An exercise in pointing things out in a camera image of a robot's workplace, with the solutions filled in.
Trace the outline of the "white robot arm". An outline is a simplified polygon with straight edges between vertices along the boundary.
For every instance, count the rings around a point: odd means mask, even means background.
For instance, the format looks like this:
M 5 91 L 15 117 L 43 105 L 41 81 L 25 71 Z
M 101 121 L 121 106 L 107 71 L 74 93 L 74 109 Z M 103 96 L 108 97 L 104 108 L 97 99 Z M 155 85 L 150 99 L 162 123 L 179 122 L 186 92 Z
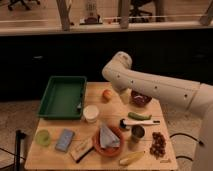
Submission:
M 118 94 L 126 89 L 171 103 L 202 119 L 191 171 L 213 171 L 213 85 L 133 71 L 132 58 L 117 52 L 102 69 Z

